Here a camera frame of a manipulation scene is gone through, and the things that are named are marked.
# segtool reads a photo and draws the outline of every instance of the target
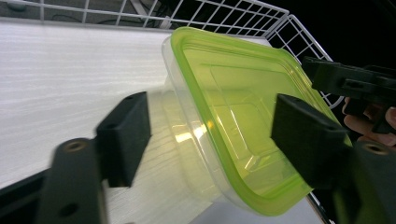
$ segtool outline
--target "white surface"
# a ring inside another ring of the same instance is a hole
[[[169,35],[0,18],[0,188],[48,168],[60,143],[92,138],[123,97],[148,91],[153,135],[134,186],[106,193],[111,223],[189,223],[205,211],[211,203],[193,197],[164,122],[158,88],[167,76],[161,44]],[[303,200],[293,210],[319,223],[307,206]],[[296,223],[292,213],[250,217],[226,203],[200,218],[219,208],[246,223]]]

